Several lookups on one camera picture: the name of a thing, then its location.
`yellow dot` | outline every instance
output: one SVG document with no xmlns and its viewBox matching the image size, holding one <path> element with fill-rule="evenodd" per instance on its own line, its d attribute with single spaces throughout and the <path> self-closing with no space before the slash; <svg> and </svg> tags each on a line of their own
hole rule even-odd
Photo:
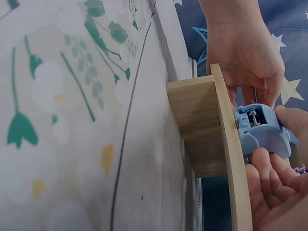
<svg viewBox="0 0 308 231">
<path fill-rule="evenodd" d="M 57 94 L 57 95 L 54 96 L 53 99 L 54 99 L 54 101 L 55 101 L 56 103 L 61 103 L 61 101 L 63 100 L 63 95 Z"/>
<path fill-rule="evenodd" d="M 106 176 L 109 176 L 113 155 L 114 155 L 113 144 L 109 144 L 103 147 L 101 156 L 101 167 L 105 171 Z"/>
<path fill-rule="evenodd" d="M 33 196 L 36 199 L 39 199 L 45 190 L 46 190 L 46 185 L 42 179 L 32 181 Z"/>
</svg>

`hand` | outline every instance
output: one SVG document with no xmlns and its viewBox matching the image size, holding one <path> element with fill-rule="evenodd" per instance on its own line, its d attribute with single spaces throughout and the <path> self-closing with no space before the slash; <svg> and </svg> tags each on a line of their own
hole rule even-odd
<svg viewBox="0 0 308 231">
<path fill-rule="evenodd" d="M 237 87 L 242 88 L 245 105 L 274 107 L 282 87 L 283 60 L 261 15 L 243 18 L 207 21 L 208 73 L 210 64 L 219 63 L 234 107 Z"/>
<path fill-rule="evenodd" d="M 300 155 L 308 166 L 308 113 L 276 108 L 278 119 L 300 141 Z M 250 157 L 246 175 L 254 230 L 308 230 L 308 173 L 296 173 L 288 161 L 260 148 Z"/>
</svg>

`white star print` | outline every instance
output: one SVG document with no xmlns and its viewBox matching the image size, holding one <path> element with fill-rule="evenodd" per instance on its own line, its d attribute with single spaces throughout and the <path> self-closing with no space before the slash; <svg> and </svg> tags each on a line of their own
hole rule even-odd
<svg viewBox="0 0 308 231">
<path fill-rule="evenodd" d="M 281 101 L 283 105 L 285 105 L 291 97 L 305 101 L 303 97 L 296 91 L 299 82 L 300 79 L 292 80 L 289 82 L 285 77 L 283 77 L 281 90 Z"/>
<path fill-rule="evenodd" d="M 182 6 L 182 0 L 173 0 L 174 4 L 180 4 Z"/>
<path fill-rule="evenodd" d="M 271 36 L 274 39 L 279 52 L 280 52 L 280 47 L 286 47 L 286 45 L 281 41 L 283 34 L 279 35 L 278 37 L 274 36 L 273 34 Z"/>
</svg>

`wooden bracket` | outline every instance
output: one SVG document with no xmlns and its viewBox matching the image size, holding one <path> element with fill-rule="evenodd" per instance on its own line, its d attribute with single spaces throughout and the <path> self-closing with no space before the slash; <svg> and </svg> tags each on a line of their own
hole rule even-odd
<svg viewBox="0 0 308 231">
<path fill-rule="evenodd" d="M 252 231 L 243 153 L 218 64 L 211 76 L 167 83 L 167 94 L 197 177 L 228 174 L 234 231 Z"/>
</svg>

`bed sheet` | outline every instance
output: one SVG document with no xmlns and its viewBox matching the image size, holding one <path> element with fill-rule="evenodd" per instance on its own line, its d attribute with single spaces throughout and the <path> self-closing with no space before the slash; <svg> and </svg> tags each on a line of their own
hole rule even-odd
<svg viewBox="0 0 308 231">
<path fill-rule="evenodd" d="M 204 76 L 207 28 L 203 12 L 198 0 L 174 0 L 174 3 L 188 55 L 198 63 L 198 76 Z M 308 2 L 259 0 L 259 5 L 285 64 L 282 92 L 276 105 L 308 110 Z M 237 104 L 242 103 L 239 90 Z M 231 230 L 227 177 L 203 179 L 203 189 L 205 230 Z"/>
</svg>

